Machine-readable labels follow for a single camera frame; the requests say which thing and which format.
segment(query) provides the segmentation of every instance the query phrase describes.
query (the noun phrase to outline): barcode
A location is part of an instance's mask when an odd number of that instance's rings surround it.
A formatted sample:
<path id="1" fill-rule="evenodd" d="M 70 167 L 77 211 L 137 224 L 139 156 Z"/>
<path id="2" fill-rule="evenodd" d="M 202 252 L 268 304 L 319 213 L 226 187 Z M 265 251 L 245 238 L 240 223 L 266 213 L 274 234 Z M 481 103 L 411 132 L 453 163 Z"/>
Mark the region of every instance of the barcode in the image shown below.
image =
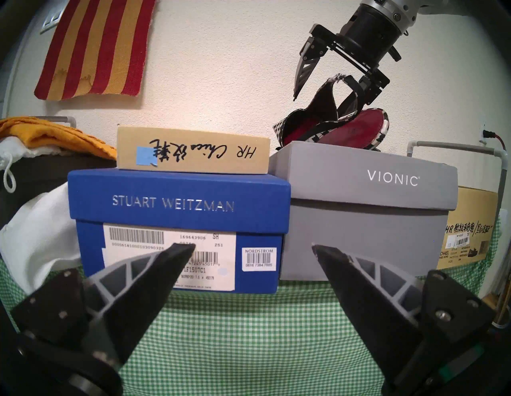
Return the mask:
<path id="1" fill-rule="evenodd" d="M 218 252 L 195 251 L 190 261 L 194 264 L 218 264 Z"/>
<path id="2" fill-rule="evenodd" d="M 464 244 L 464 243 L 467 243 L 467 242 L 468 242 L 468 240 L 469 240 L 469 237 L 466 237 L 466 238 L 463 238 L 463 239 L 458 239 L 458 240 L 456 241 L 456 243 L 454 244 L 454 246 L 459 246 L 459 245 L 462 245 L 462 244 Z"/>
<path id="3" fill-rule="evenodd" d="M 247 253 L 247 264 L 270 264 L 271 253 Z"/>
<path id="4" fill-rule="evenodd" d="M 163 231 L 137 228 L 109 227 L 112 241 L 154 243 L 164 245 Z"/>
<path id="5" fill-rule="evenodd" d="M 488 253 L 488 247 L 490 246 L 490 241 L 482 241 L 481 247 L 479 248 L 479 254 Z"/>

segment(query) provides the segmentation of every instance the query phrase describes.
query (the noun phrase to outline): red and yellow striped cloth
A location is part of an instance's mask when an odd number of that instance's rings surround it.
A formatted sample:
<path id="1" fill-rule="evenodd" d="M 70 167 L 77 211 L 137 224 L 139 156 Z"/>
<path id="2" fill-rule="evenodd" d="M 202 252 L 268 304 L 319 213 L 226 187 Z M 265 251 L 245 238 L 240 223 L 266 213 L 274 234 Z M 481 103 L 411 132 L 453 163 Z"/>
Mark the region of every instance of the red and yellow striped cloth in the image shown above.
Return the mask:
<path id="1" fill-rule="evenodd" d="M 61 100 L 140 92 L 156 0 L 70 0 L 34 94 Z"/>

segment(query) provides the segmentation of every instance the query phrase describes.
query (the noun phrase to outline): gray shoe box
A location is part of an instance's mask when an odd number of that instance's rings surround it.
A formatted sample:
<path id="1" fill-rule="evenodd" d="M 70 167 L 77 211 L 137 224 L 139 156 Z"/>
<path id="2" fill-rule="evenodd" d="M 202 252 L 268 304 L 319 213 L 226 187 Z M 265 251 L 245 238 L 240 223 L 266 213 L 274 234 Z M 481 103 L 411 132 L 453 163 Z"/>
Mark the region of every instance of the gray shoe box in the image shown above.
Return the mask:
<path id="1" fill-rule="evenodd" d="M 387 261 L 414 276 L 436 268 L 458 199 L 455 167 L 292 142 L 270 157 L 269 173 L 291 184 L 280 279 L 327 280 L 313 244 Z"/>

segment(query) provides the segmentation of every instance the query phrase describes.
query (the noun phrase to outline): light switch plate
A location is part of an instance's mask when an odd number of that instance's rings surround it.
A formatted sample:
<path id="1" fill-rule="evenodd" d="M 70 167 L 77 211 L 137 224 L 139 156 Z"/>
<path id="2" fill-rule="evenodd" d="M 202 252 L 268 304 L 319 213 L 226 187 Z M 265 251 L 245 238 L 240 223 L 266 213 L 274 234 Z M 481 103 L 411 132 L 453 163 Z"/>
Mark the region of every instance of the light switch plate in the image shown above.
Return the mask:
<path id="1" fill-rule="evenodd" d="M 51 10 L 49 11 L 48 15 L 46 16 L 46 19 L 44 20 L 41 31 L 39 34 L 42 34 L 54 26 L 57 26 L 60 17 L 62 16 L 62 13 L 64 12 L 65 6 L 67 6 L 67 1 L 59 2 L 59 4 L 53 6 Z"/>

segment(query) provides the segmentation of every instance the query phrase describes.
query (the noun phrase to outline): red wire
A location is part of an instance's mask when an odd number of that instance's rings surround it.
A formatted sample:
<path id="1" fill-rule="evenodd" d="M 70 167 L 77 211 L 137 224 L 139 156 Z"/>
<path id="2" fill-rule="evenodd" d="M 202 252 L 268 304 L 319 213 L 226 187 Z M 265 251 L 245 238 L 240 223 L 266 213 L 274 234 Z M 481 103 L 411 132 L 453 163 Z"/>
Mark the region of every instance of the red wire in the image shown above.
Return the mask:
<path id="1" fill-rule="evenodd" d="M 499 135 L 495 134 L 495 137 L 500 140 L 500 144 L 502 145 L 502 148 L 504 149 L 504 151 L 507 151 L 506 150 L 506 145 L 504 144 L 504 141 L 500 138 Z"/>

